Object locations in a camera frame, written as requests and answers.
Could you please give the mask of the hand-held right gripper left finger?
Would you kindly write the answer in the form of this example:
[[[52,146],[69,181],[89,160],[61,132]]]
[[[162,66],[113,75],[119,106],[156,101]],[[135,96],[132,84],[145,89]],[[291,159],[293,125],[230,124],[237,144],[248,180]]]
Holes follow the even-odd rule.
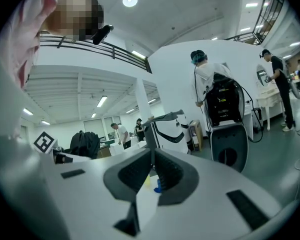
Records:
[[[150,171],[147,148],[107,158],[41,168],[56,217],[52,240],[149,240],[152,207],[144,181]]]

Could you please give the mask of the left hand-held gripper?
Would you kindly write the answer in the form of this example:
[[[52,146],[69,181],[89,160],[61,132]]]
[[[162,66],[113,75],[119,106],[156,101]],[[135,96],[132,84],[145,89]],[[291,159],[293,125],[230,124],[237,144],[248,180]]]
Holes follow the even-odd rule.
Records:
[[[36,151],[48,155],[54,164],[72,163],[73,158],[65,154],[65,150],[59,146],[58,140],[43,131],[33,142]]]

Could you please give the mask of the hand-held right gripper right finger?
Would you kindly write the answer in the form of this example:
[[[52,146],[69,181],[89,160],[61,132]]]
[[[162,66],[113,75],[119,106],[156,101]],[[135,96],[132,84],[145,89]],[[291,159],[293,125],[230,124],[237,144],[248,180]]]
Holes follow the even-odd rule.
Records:
[[[162,194],[144,240],[266,240],[288,209],[236,170],[207,159],[157,149]]]

